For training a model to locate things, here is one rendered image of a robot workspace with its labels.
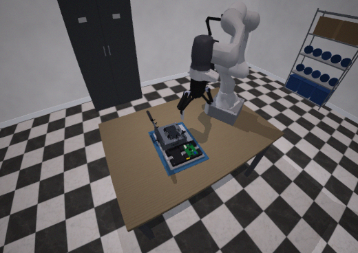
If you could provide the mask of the green circuit board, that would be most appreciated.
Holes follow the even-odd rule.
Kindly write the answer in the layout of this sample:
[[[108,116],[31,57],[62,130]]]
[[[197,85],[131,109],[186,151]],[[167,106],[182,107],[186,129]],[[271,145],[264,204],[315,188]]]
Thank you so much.
[[[183,145],[183,148],[185,149],[189,157],[198,154],[197,150],[194,148],[192,143]]]

